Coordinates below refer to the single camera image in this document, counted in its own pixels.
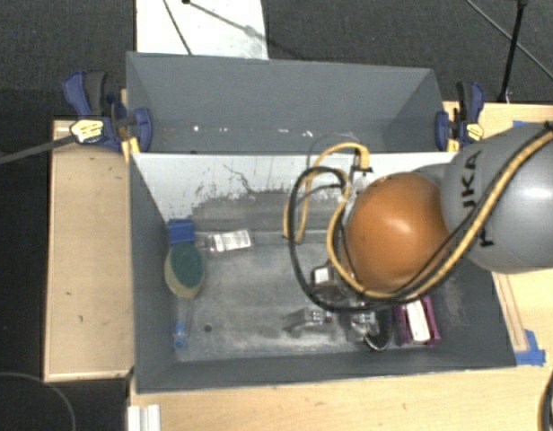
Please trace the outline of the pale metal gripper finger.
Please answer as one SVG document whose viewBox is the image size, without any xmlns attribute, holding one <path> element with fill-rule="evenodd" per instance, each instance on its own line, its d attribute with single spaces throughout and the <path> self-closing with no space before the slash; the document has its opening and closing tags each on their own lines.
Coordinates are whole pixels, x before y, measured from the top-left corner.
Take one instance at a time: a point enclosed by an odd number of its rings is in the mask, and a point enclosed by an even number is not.
<svg viewBox="0 0 553 431">
<path fill-rule="evenodd" d="M 332 323 L 332 314 L 322 309 L 304 307 L 288 313 L 284 324 L 328 324 Z"/>
<path fill-rule="evenodd" d="M 284 331 L 289 337 L 308 337 L 316 334 L 322 334 L 326 331 L 324 324 L 314 321 L 305 321 L 298 324 L 292 324 L 284 327 Z"/>
</svg>

